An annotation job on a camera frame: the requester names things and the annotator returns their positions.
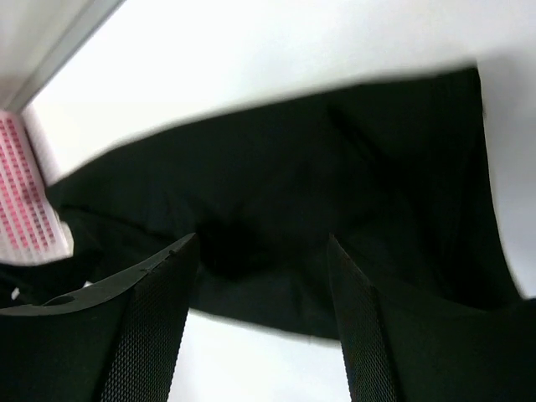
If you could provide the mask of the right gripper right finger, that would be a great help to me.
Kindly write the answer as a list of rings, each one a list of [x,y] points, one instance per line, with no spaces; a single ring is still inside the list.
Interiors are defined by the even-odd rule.
[[[327,245],[354,401],[532,401],[535,302],[478,310],[359,265]]]

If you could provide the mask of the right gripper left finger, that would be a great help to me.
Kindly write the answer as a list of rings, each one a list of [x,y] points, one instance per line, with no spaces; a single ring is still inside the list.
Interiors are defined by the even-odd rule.
[[[41,306],[2,309],[2,400],[166,400],[197,269],[188,234]]]

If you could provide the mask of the black t shirt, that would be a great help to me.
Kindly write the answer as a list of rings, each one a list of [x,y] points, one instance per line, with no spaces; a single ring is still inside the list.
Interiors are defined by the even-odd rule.
[[[74,255],[1,268],[1,304],[42,304],[200,241],[193,308],[337,338],[325,246],[482,310],[521,298],[492,203],[478,70],[351,85],[159,132],[46,194]]]

